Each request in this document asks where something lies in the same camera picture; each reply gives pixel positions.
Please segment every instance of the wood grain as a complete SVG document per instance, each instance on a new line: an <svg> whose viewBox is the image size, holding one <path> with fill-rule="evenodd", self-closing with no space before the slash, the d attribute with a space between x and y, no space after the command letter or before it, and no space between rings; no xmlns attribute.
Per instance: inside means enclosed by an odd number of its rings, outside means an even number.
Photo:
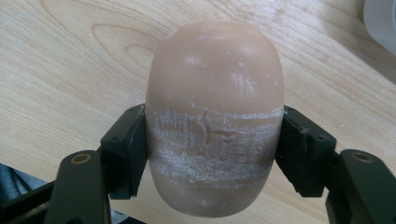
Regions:
<svg viewBox="0 0 396 224"><path fill-rule="evenodd" d="M0 162L47 181L59 162L145 102L161 40L195 21L238 21L276 45L285 104L396 171L396 57L368 35L363 0L89 1L0 3ZM324 198L302 199L274 165L261 195L231 217L182 215L149 169L138 197L114 201L147 223L326 223Z"/></svg>

